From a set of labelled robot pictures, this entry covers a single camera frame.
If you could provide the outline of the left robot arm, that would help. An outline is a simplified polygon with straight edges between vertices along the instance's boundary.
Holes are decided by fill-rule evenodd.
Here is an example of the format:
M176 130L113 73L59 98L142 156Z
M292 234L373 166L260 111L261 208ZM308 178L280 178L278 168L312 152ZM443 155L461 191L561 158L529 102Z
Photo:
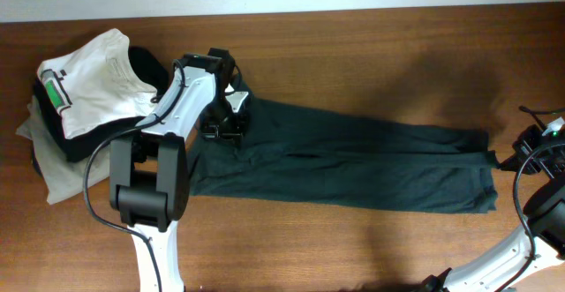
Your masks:
M237 68L225 49L186 54L155 109L110 143L109 203L134 242L143 291L183 291L177 223L187 207L185 142L198 125L204 139L239 145L248 125L247 92L232 88Z

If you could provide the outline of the dark green t-shirt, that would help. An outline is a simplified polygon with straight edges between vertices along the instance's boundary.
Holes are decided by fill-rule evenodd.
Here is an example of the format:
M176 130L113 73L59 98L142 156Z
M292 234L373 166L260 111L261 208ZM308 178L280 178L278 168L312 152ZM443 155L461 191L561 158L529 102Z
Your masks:
M252 97L239 146L194 140L193 195L488 213L498 161L481 130L400 124Z

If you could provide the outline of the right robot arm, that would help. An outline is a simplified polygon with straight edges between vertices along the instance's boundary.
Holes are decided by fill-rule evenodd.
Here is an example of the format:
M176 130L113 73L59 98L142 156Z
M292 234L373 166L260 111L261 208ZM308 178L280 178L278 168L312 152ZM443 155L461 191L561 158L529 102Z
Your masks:
M564 119L548 124L537 120L513 149L501 170L515 174L512 196L520 225L470 263L428 276L418 291L510 291L526 277L564 263ZM521 205L521 177L537 173L546 174L548 181Z

